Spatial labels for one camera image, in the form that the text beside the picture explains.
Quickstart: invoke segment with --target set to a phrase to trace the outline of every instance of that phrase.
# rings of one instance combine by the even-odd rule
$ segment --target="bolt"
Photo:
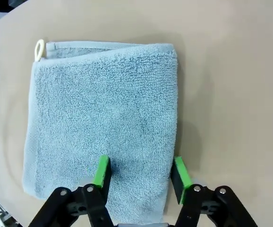
[[[87,189],[86,189],[88,192],[92,192],[94,190],[94,188],[92,186],[89,186]]]
[[[226,189],[221,188],[221,189],[220,189],[220,193],[221,193],[221,194],[225,194],[225,193],[226,193]]]
[[[62,190],[60,195],[66,195],[67,191],[66,190]]]
[[[196,191],[196,192],[199,192],[201,190],[201,187],[200,186],[195,186],[193,190]]]

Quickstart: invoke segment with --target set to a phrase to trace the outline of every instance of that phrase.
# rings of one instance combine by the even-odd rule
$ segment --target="white loop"
[[[34,48],[34,61],[40,61],[42,54],[44,52],[44,40],[40,39],[38,40],[36,47]]]

